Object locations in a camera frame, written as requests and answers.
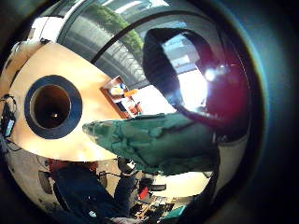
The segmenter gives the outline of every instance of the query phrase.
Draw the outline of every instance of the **black cable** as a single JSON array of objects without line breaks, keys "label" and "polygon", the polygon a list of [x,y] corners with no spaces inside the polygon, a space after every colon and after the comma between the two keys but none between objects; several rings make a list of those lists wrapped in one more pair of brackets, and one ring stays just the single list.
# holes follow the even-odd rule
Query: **black cable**
[{"label": "black cable", "polygon": [[121,178],[120,175],[116,175],[116,174],[112,174],[112,173],[106,173],[106,172],[104,172],[103,174],[98,175],[98,176],[103,176],[103,175],[114,175],[114,176],[117,176],[117,177]]},{"label": "black cable", "polygon": [[21,147],[18,147],[17,149],[12,149],[12,148],[9,146],[9,144],[13,144],[13,145],[15,145],[15,146],[16,146],[17,144],[15,144],[14,142],[9,141],[8,139],[5,139],[5,142],[6,142],[7,147],[9,148],[10,151],[17,152],[17,151],[22,150]]}]

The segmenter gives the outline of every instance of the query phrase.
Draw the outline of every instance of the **red object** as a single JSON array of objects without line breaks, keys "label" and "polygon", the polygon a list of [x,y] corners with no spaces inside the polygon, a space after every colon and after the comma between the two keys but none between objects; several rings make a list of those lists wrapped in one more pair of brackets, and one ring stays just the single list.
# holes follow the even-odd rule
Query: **red object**
[{"label": "red object", "polygon": [[147,194],[149,193],[149,188],[148,187],[144,187],[141,192],[139,193],[139,198],[142,200],[144,199]]}]

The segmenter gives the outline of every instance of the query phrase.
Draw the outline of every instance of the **person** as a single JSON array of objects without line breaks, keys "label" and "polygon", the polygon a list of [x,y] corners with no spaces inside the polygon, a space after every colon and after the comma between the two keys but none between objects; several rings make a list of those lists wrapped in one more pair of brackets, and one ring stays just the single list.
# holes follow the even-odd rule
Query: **person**
[{"label": "person", "polygon": [[130,196],[135,185],[134,169],[121,171],[112,197],[99,183],[96,168],[97,162],[50,161],[54,192],[64,208],[52,214],[54,218],[72,224],[144,222],[129,217]]}]

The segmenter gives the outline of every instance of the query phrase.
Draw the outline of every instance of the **desk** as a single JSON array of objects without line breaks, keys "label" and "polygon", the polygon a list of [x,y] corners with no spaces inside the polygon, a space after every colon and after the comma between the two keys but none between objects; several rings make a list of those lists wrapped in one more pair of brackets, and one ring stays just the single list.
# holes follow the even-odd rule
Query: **desk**
[{"label": "desk", "polygon": [[[77,127],[59,139],[44,139],[28,126],[24,116],[24,98],[39,78],[58,75],[78,89],[82,99],[82,116]],[[120,119],[99,88],[110,78],[76,53],[56,43],[41,47],[22,67],[9,93],[17,101],[17,121],[11,140],[39,156],[65,161],[102,161],[114,159],[111,152],[92,142],[81,130],[84,123],[94,120]]]}]

